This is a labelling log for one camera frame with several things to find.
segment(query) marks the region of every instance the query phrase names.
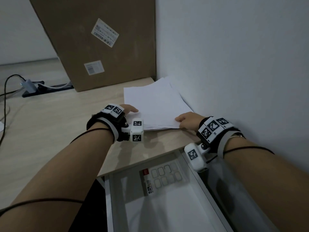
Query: brown cardboard box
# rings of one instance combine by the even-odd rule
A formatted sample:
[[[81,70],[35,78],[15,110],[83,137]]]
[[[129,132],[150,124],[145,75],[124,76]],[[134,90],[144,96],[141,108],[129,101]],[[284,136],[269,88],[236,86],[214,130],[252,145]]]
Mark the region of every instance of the brown cardboard box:
[[[155,77],[155,0],[30,2],[76,91]]]

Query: wooden desk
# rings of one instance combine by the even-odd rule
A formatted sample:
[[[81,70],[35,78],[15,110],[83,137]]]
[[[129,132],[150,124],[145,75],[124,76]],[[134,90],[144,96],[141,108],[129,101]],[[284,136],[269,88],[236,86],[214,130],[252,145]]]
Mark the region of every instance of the wooden desk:
[[[44,164],[86,130],[91,114],[108,103],[124,103],[124,87],[152,82],[151,78],[145,78],[80,93],[67,90],[8,99],[11,111],[0,148],[0,208],[8,206]],[[145,132],[144,140],[137,145],[113,144],[99,175],[182,148],[198,138],[188,131],[161,130]]]

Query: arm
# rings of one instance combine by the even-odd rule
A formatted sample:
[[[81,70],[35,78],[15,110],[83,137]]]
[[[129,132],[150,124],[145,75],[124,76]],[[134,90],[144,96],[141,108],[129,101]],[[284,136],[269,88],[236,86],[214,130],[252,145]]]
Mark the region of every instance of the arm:
[[[124,112],[138,112],[121,105]],[[108,128],[95,123],[90,129]],[[113,143],[109,130],[84,134],[54,156],[31,179],[12,204],[40,198],[84,200]],[[0,231],[68,231],[81,204],[38,202],[14,208],[0,217]]]
[[[196,113],[176,117],[180,128],[197,131],[205,118]],[[257,146],[240,137],[231,138],[224,151]],[[236,177],[280,231],[309,231],[309,175],[278,155],[261,149],[243,149],[224,156]]]

